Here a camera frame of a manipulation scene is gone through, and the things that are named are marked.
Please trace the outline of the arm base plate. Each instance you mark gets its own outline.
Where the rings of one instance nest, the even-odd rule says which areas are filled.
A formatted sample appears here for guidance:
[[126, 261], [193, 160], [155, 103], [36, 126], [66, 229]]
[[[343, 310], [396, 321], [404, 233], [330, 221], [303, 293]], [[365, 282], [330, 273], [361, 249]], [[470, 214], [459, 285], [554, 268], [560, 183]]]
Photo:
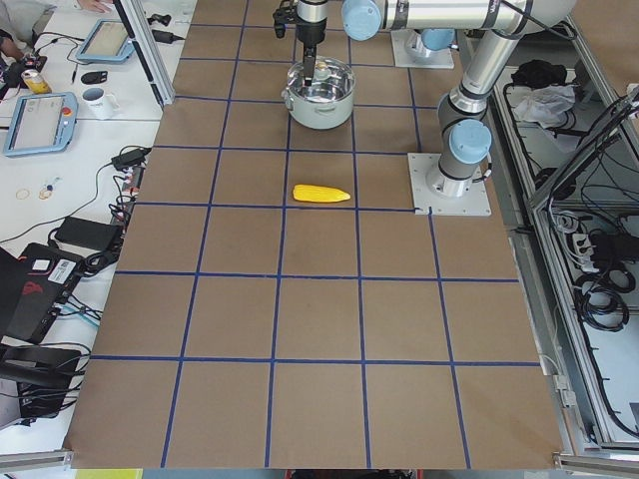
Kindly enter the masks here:
[[482, 173], [476, 167], [470, 179], [452, 180], [439, 168], [440, 154], [407, 155], [413, 209], [417, 215], [489, 217], [491, 207]]
[[453, 29], [395, 30], [391, 32], [394, 66], [452, 69]]

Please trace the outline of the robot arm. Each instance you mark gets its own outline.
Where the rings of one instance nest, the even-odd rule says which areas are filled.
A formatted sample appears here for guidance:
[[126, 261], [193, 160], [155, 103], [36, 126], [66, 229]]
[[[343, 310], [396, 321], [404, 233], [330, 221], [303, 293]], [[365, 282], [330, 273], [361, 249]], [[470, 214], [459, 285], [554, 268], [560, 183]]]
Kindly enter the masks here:
[[430, 189], [463, 196], [487, 157], [491, 134], [483, 124], [487, 99], [507, 60], [526, 34], [548, 30], [574, 8], [572, 1], [345, 1], [346, 35], [364, 41], [380, 31], [468, 30], [484, 35], [459, 84], [438, 106], [443, 152], [429, 169]]
[[454, 39], [454, 29], [412, 30], [404, 43], [404, 49], [410, 55], [426, 57], [432, 52], [449, 49]]

